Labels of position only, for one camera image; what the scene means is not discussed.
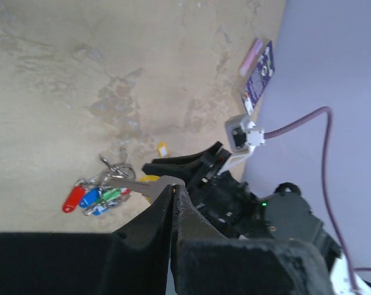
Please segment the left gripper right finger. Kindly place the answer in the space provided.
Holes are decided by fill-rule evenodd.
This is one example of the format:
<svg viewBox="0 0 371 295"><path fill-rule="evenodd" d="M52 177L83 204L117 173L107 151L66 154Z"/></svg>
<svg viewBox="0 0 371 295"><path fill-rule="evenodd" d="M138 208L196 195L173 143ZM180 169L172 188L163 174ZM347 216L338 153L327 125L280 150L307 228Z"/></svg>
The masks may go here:
<svg viewBox="0 0 371 295"><path fill-rule="evenodd" d="M308 242L226 238L176 194L172 273L178 294L332 294L330 272Z"/></svg>

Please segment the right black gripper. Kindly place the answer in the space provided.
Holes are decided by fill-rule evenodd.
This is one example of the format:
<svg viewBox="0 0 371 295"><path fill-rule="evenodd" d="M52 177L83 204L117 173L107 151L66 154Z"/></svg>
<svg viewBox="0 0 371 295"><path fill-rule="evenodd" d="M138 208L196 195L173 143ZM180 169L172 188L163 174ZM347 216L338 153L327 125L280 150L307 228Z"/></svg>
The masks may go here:
<svg viewBox="0 0 371 295"><path fill-rule="evenodd" d="M196 154L153 159L142 171L182 179L194 207L226 237L262 238L265 222L260 217L257 196L229 171L218 174L230 155L217 141Z"/></svg>

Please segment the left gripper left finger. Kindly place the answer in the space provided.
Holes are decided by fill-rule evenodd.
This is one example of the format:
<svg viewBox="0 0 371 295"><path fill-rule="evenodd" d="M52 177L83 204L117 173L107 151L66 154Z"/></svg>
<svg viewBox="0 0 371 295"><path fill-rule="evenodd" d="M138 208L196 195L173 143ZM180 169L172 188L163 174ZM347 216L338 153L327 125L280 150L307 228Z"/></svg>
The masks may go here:
<svg viewBox="0 0 371 295"><path fill-rule="evenodd" d="M174 191L109 234L0 233L0 294L164 294Z"/></svg>

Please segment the yellow tag key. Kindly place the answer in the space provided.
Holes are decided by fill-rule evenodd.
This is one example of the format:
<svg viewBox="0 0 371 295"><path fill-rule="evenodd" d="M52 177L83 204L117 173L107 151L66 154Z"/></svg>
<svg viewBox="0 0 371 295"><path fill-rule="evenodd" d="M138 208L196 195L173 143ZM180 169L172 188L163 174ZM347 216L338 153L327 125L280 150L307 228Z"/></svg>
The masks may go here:
<svg viewBox="0 0 371 295"><path fill-rule="evenodd" d="M167 145L164 141L161 141L158 144L158 154L159 154L160 158L165 158L169 155Z"/></svg>
<svg viewBox="0 0 371 295"><path fill-rule="evenodd" d="M173 176L161 176L156 181L141 182L125 178L111 178L107 181L107 185L112 188L127 188L131 191L138 192L144 197L149 197L151 203L153 203L165 189L166 186L182 185L185 186L185 182L182 179Z"/></svg>

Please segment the keyring with coloured key tags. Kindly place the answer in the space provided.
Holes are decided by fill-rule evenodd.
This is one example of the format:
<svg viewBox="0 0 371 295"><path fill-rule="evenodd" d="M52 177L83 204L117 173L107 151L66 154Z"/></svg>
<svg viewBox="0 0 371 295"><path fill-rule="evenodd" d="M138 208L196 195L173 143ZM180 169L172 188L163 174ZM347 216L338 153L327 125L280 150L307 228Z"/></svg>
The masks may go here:
<svg viewBox="0 0 371 295"><path fill-rule="evenodd" d="M91 178L77 180L62 205L62 212L71 213L79 207L86 216L99 216L126 202L131 190L126 187L115 188L109 181L119 178L134 180L136 174L133 166L127 162L126 149L120 149L119 158L120 162L110 163L100 155L99 159L106 165L106 169Z"/></svg>

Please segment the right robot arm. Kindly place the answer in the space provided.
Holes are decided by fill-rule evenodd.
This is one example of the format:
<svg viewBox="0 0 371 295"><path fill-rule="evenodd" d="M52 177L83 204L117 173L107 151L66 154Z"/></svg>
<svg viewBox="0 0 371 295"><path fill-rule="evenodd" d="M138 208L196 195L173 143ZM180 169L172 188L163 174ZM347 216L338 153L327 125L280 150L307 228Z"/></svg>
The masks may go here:
<svg viewBox="0 0 371 295"><path fill-rule="evenodd" d="M327 264L335 293L352 294L346 257L298 186L281 183L271 195L258 198L246 182L232 176L230 169L254 149L243 144L229 152L216 142L196 154L154 159L142 170L147 175L182 179L195 208L226 238L300 240L314 245Z"/></svg>

